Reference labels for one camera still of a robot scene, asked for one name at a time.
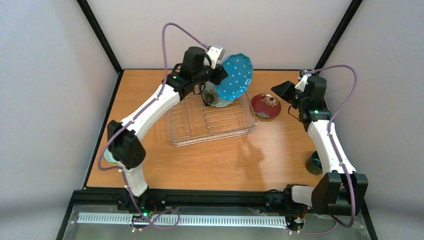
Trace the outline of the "light green round plate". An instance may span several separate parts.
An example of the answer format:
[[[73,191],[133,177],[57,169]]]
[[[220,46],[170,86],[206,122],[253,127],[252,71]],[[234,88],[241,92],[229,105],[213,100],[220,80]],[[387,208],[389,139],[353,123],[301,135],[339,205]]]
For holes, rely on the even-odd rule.
[[[223,108],[234,102],[234,100],[220,98],[216,86],[209,81],[201,87],[201,97],[206,107]]]

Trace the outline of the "blue polka dot plate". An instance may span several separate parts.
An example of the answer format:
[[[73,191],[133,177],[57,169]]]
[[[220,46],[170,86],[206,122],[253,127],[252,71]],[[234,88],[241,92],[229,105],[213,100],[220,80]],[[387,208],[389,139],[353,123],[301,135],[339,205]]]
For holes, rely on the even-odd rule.
[[[221,65],[228,76],[215,90],[221,99],[233,101],[248,90],[253,77],[253,64],[247,55],[237,53],[227,56]]]

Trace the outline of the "wire metal dish rack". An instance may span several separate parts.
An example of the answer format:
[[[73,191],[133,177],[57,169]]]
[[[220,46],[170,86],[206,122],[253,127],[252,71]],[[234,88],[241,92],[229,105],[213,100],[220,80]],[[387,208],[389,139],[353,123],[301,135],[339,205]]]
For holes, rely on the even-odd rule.
[[[205,106],[201,93],[191,93],[165,115],[176,147],[249,134],[257,125],[247,93],[225,107]]]

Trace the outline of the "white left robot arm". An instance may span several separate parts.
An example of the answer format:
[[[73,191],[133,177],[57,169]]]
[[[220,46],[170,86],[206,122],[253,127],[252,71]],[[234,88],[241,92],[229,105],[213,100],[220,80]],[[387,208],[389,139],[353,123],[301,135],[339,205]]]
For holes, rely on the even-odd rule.
[[[224,48],[219,46],[207,50],[189,47],[181,63],[172,71],[165,70],[161,85],[148,100],[121,121],[108,123],[103,157],[116,162],[123,174],[124,187],[132,196],[140,197],[148,189],[142,167],[146,150],[141,143],[146,133],[168,110],[194,92],[195,87],[207,82],[219,85],[228,76],[218,63],[224,53]]]

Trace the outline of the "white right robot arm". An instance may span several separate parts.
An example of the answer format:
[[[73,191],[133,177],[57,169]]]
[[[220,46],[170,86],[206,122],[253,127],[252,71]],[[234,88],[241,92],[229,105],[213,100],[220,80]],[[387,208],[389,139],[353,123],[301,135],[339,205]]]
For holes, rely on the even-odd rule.
[[[365,174],[358,173],[344,153],[327,108],[327,80],[304,76],[298,84],[286,81],[271,91],[299,112],[299,120],[315,145],[322,177],[315,187],[290,185],[291,201],[311,207],[317,214],[356,216],[368,188]]]

